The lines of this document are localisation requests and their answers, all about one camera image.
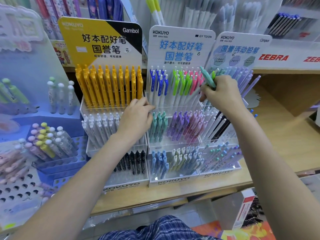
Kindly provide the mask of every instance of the striped fabric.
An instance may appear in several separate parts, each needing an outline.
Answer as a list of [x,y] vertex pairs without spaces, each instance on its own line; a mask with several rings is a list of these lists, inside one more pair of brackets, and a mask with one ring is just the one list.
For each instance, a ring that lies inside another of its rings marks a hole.
[[175,216],[163,216],[140,231],[113,231],[102,235],[99,240],[219,240],[211,236],[202,236],[191,230]]

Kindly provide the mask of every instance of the wooden table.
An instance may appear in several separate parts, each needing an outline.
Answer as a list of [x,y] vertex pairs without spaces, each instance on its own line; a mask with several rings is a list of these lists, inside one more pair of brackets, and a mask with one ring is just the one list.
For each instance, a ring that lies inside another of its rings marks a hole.
[[[261,101],[254,113],[258,114],[257,121],[274,149],[296,173],[319,169],[320,129],[309,123],[303,116],[294,117],[264,88],[255,86],[255,90],[261,96]],[[244,159],[240,163],[241,170],[226,175],[197,178],[186,183],[108,192],[99,198],[91,215],[200,194],[205,194],[202,198],[213,198],[236,192],[238,189],[252,185]]]

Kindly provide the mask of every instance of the black pen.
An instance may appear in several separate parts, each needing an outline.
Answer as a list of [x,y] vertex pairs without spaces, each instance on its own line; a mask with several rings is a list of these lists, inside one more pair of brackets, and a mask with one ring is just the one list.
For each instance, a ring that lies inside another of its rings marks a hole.
[[132,174],[135,175],[136,169],[134,166],[134,152],[133,151],[130,152],[130,157],[131,157],[131,165],[132,165]]
[[146,163],[146,153],[144,152],[144,150],[142,150],[142,152],[141,152],[141,172],[142,173],[144,173],[144,171],[145,171],[145,167],[144,167],[144,165],[145,165],[145,163]]
[[117,169],[118,169],[119,172],[122,170],[121,166],[120,166],[120,162],[117,164]]
[[131,167],[130,167],[129,153],[126,153],[124,158],[125,158],[125,163],[127,165],[127,168],[130,170]]
[[140,174],[140,153],[136,151],[136,159],[137,159],[137,173]]
[[121,165],[122,165],[122,169],[125,171],[126,170],[125,158],[123,157],[120,162],[121,162]]

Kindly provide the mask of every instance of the hand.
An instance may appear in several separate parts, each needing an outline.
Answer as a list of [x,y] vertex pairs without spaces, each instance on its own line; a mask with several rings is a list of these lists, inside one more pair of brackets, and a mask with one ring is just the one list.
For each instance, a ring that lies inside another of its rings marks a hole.
[[209,86],[201,86],[201,102],[207,98],[229,120],[246,110],[236,80],[232,79],[229,75],[222,75],[215,77],[214,82],[217,85],[215,91]]
[[121,116],[117,133],[130,136],[135,143],[150,128],[153,117],[149,112],[153,109],[155,106],[150,105],[146,97],[133,99]]

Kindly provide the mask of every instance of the person's right arm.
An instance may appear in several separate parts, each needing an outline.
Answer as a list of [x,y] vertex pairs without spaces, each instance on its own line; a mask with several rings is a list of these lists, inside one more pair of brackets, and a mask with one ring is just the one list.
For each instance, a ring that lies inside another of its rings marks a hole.
[[237,81],[215,78],[216,91],[201,90],[232,123],[257,191],[259,202],[276,239],[319,239],[320,203],[276,152],[253,115],[246,109]]

